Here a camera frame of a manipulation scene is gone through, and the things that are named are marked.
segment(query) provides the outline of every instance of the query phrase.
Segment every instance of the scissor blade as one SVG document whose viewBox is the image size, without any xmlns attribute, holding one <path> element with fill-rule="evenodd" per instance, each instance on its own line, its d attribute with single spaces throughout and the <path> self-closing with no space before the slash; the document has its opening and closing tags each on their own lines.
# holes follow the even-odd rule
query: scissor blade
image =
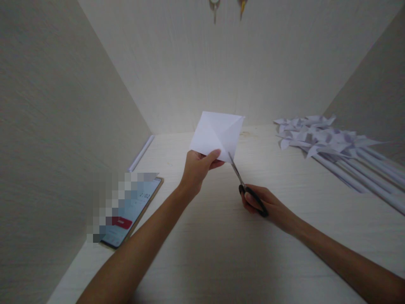
<svg viewBox="0 0 405 304">
<path fill-rule="evenodd" d="M 233 161 L 233 158 L 232 158 L 232 156 L 231 156 L 231 154 L 230 154 L 229 152 L 228 152 L 228 155 L 229 155 L 229 158 L 231 159 L 231 165 L 232 165 L 233 171 L 235 171 L 236 176 L 238 177 L 238 179 L 239 179 L 239 181 L 240 181 L 240 184 L 241 184 L 244 188 L 246 188 L 245 183 L 243 182 L 243 180 L 242 180 L 242 178 L 241 178 L 241 176 L 240 176 L 240 174 L 239 174 L 239 171 L 238 171 L 238 169 L 236 168 L 236 165 L 235 165 L 235 163 L 234 163 L 234 161 Z"/>
</svg>

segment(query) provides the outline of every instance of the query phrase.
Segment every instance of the scissors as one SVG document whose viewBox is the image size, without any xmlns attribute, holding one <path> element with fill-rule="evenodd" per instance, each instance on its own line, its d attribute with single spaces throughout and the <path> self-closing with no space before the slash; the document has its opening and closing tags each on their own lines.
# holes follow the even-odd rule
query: scissors
<svg viewBox="0 0 405 304">
<path fill-rule="evenodd" d="M 230 157 L 230 159 L 231 159 L 232 168 L 233 168 L 233 170 L 235 171 L 235 173 L 236 173 L 236 175 L 238 176 L 238 179 L 239 179 L 239 181 L 240 181 L 239 193 L 243 192 L 243 194 L 245 194 L 245 192 L 247 192 L 247 193 L 249 193 L 250 195 L 252 195 L 252 196 L 254 197 L 254 199 L 256 200 L 256 202 L 259 204 L 259 206 L 263 209 L 263 210 L 260 210 L 260 209 L 255 208 L 255 209 L 257 210 L 257 212 L 258 212 L 261 216 L 263 216 L 263 217 L 268 217 L 268 216 L 269 216 L 269 212 L 267 211 L 266 207 L 264 206 L 262 200 L 258 197 L 258 195 L 257 195 L 251 188 L 249 188 L 249 187 L 247 187 L 247 186 L 245 185 L 245 183 L 243 182 L 243 180 L 242 180 L 242 178 L 241 178 L 241 176 L 240 176 L 240 174 L 239 174 L 238 169 L 236 168 L 236 165 L 235 165 L 235 163 L 234 163 L 234 161 L 233 161 L 233 158 L 232 158 L 232 156 L 231 156 L 231 154 L 230 154 L 229 152 L 228 152 L 228 155 L 229 155 L 229 157 Z"/>
</svg>

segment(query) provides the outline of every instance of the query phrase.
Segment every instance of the hand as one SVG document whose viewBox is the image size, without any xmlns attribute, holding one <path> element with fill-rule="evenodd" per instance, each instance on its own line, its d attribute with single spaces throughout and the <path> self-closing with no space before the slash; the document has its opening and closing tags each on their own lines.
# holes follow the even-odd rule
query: hand
<svg viewBox="0 0 405 304">
<path fill-rule="evenodd" d="M 188 151 L 180 187 L 190 190 L 193 195 L 197 195 L 208 171 L 224 164 L 223 161 L 217 160 L 220 154 L 220 149 L 212 151 L 207 156 L 193 150 Z"/>
<path fill-rule="evenodd" d="M 290 209 L 288 209 L 283 203 L 280 202 L 274 194 L 272 194 L 267 188 L 259 187 L 255 185 L 248 185 L 262 200 L 264 206 L 269 212 L 269 219 L 280 229 L 285 232 L 296 236 L 298 232 L 305 225 L 305 222 L 295 215 Z M 249 193 L 240 193 L 242 197 L 243 206 L 250 213 L 257 213 L 257 209 L 260 209 L 259 204 Z"/>
</svg>

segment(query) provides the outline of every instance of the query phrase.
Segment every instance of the black scissor handle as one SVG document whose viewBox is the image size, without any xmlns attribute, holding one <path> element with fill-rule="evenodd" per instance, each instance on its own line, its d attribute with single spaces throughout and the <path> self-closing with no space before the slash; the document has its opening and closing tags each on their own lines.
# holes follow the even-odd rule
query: black scissor handle
<svg viewBox="0 0 405 304">
<path fill-rule="evenodd" d="M 254 197 L 254 199 L 256 200 L 256 202 L 259 204 L 259 206 L 260 206 L 263 210 L 257 209 L 257 208 L 255 208 L 255 207 L 253 207 L 253 206 L 252 206 L 252 207 L 255 208 L 255 209 L 257 210 L 257 212 L 258 212 L 262 217 L 268 217 L 268 216 L 269 216 L 269 212 L 267 211 L 267 209 L 266 209 L 265 205 L 263 204 L 262 200 L 260 199 L 260 197 L 257 196 L 257 194 L 256 194 L 251 188 L 246 187 L 246 191 L 245 191 L 245 188 L 243 188 L 242 185 L 239 185 L 239 193 L 241 193 L 241 192 L 243 192 L 243 195 L 245 195 L 245 192 L 247 192 L 247 193 L 249 193 L 251 196 Z"/>
</svg>

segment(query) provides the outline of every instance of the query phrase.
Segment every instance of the phone screen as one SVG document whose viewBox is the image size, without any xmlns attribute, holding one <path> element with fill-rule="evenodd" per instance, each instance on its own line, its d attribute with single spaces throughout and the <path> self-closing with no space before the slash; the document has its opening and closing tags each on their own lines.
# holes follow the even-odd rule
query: phone screen
<svg viewBox="0 0 405 304">
<path fill-rule="evenodd" d="M 118 248 L 161 182 L 160 178 L 155 178 L 150 182 L 138 182 L 138 189 L 131 190 L 130 198 L 125 200 L 124 215 L 115 225 L 105 228 L 105 236 L 101 242 L 114 249 Z"/>
</svg>

